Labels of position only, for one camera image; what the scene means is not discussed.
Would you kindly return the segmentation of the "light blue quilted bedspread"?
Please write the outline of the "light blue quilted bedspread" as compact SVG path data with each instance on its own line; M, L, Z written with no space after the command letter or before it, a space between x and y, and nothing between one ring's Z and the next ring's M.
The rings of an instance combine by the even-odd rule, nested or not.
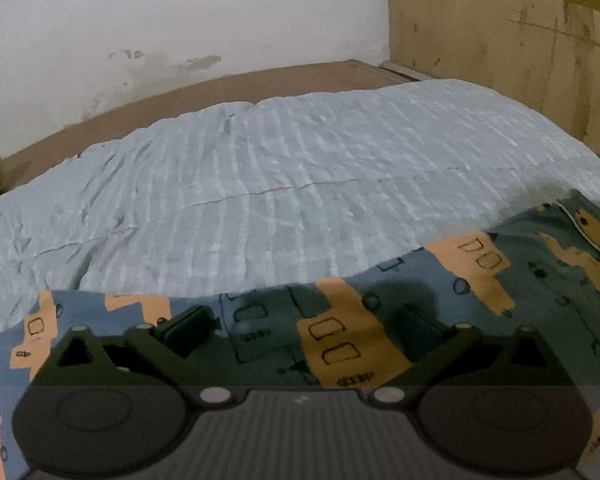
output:
M0 196L0 333L42 289L203 297L349 276L578 190L600 159L456 79L231 102Z

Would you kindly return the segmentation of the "blue orange patterned pants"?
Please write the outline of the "blue orange patterned pants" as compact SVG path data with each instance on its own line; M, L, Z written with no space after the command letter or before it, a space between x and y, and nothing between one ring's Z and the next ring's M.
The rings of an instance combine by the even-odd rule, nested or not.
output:
M410 304L494 335L536 328L578 389L434 387L367 401L407 370L386 326ZM193 360L238 403L169 386L35 387L76 325L117 336L193 306ZM579 191L348 278L202 298L44 290L0 334L0 479L600 479L600 207Z

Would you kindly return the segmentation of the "brown wooden bed frame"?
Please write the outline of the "brown wooden bed frame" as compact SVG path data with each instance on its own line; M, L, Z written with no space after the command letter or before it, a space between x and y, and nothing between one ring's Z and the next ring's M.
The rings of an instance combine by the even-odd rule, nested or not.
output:
M30 182L94 144L121 139L158 120L178 117L216 104L256 104L278 96L375 90L421 80L421 76L411 77L385 66L349 60L260 70L192 84L85 119L7 157L3 162L1 191L6 193Z

